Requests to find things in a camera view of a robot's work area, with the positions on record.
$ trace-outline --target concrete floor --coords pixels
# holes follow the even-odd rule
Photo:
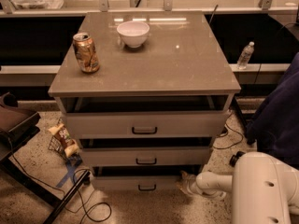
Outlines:
[[[20,106],[31,107],[39,112],[41,116],[41,120],[38,122],[40,133],[16,152],[15,158],[31,176],[43,180],[55,188],[59,187],[68,191],[72,187],[70,178],[65,182],[62,181],[67,173],[65,161],[54,151],[49,150],[51,134],[48,128],[54,126],[61,115],[56,104],[53,102],[38,104],[22,102]],[[232,129],[240,133],[243,132],[234,111],[233,115],[228,118],[227,124]],[[228,147],[239,140],[241,140],[240,134],[229,130],[228,135],[217,138],[214,146]],[[247,152],[255,150],[255,148],[249,147],[246,144],[246,139],[243,139],[237,146],[224,150],[215,149],[204,171],[230,174],[234,169],[229,165],[229,160],[239,150]],[[76,161],[71,161],[70,164],[75,166]],[[86,168],[84,163],[77,170],[83,168]],[[60,191],[46,186],[45,188],[62,198]],[[153,192],[101,191],[94,190],[92,185],[84,185],[79,191],[84,202],[89,200],[86,203],[86,209],[100,202],[110,205],[111,217],[103,222],[107,224],[231,223],[231,194],[228,194],[223,201],[211,201],[201,196],[188,197],[178,189]],[[3,171],[0,171],[0,206],[0,223],[2,224],[43,223],[52,210],[48,204]],[[80,207],[81,200],[79,195],[75,194],[66,206],[67,210],[65,208],[53,223],[94,223],[86,217],[83,218],[84,211]],[[109,208],[106,205],[98,205],[90,213],[94,219],[104,219],[108,215]],[[299,223],[299,218],[292,216],[292,223]]]

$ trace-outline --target drawer handle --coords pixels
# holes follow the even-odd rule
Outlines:
[[[132,127],[133,134],[156,134],[158,132],[158,127],[151,128],[151,127]]]
[[[157,186],[154,185],[152,188],[149,187],[149,188],[142,188],[141,185],[138,185],[138,190],[140,191],[153,191],[153,190],[156,190]]]
[[[136,159],[136,164],[138,164],[138,165],[154,165],[154,164],[157,164],[157,158],[155,158],[153,162],[139,161],[139,159]]]

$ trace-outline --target can lid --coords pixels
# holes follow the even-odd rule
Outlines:
[[[84,40],[87,40],[89,37],[90,37],[90,35],[88,33],[83,32],[83,33],[75,34],[73,36],[73,39],[76,41],[84,41]]]

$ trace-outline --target dark blue clothing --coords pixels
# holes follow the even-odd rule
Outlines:
[[[299,167],[299,52],[247,126],[258,151]]]

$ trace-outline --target gray cabinet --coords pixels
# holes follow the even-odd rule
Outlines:
[[[116,27],[150,27],[139,49]],[[240,88],[201,12],[91,13],[80,28],[101,68],[79,70],[70,49],[49,94],[93,173],[96,189],[174,189],[180,171],[198,174]]]

